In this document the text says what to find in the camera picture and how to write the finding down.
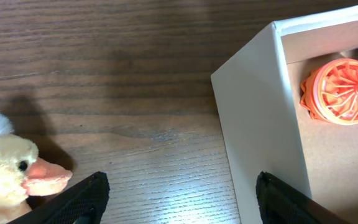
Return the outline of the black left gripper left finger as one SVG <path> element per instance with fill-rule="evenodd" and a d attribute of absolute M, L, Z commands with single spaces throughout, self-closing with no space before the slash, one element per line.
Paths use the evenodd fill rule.
<path fill-rule="evenodd" d="M 95 172 L 8 224 L 99 224 L 109 200 L 107 174 Z"/>

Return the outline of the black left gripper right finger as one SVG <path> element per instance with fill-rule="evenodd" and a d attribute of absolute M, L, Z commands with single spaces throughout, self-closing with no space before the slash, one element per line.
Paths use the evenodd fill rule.
<path fill-rule="evenodd" d="M 348 224 L 268 172 L 258 175 L 255 189 L 263 224 Z"/>

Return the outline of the white cardboard box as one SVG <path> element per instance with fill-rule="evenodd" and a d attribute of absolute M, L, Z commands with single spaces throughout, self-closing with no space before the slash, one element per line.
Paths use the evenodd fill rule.
<path fill-rule="evenodd" d="M 358 60 L 358 5 L 273 21 L 211 81 L 242 223 L 260 223 L 255 186 L 269 172 L 358 223 L 358 124 L 312 119 L 300 105 L 311 71 Z"/>

